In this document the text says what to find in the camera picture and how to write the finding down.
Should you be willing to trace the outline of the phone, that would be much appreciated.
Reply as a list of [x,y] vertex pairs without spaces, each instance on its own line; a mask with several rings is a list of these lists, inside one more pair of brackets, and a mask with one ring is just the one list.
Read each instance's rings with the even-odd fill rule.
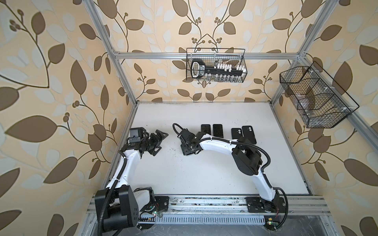
[[202,124],[201,132],[211,135],[211,126],[209,124]]
[[223,138],[223,125],[222,124],[213,124],[213,136],[218,138]]

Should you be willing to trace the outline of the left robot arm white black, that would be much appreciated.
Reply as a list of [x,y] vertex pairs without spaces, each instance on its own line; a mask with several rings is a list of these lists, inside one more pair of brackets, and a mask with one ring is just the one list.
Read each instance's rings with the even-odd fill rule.
[[117,236],[125,228],[138,227],[141,216],[156,217],[159,204],[151,187],[132,189],[131,182],[142,155],[156,156],[168,133],[156,130],[148,133],[142,127],[132,128],[124,146],[118,151],[121,159],[114,176],[105,189],[94,198],[97,234],[113,231]]

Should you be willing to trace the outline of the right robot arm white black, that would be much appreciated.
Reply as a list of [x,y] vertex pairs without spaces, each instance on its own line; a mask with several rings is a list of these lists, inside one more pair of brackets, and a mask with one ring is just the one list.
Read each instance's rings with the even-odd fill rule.
[[260,208],[266,212],[273,212],[279,208],[281,189],[273,187],[265,174],[264,169],[271,163],[271,158],[265,150],[252,144],[245,137],[227,140],[204,132],[193,134],[177,123],[174,123],[172,128],[181,141],[183,155],[215,151],[232,156],[238,170],[252,177],[261,200]]

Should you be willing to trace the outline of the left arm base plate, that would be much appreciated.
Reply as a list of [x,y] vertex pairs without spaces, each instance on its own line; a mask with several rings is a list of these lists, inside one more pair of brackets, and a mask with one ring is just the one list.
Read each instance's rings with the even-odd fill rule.
[[168,196],[155,196],[154,200],[150,201],[149,195],[139,195],[135,196],[139,212],[140,213],[150,213],[153,212],[166,212],[169,207],[169,197]]

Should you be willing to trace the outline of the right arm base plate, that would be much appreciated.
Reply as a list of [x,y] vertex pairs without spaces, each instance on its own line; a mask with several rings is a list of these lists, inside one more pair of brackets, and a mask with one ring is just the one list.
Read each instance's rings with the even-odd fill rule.
[[273,201],[267,201],[260,197],[246,197],[249,213],[285,213],[288,203],[285,198],[276,196]]

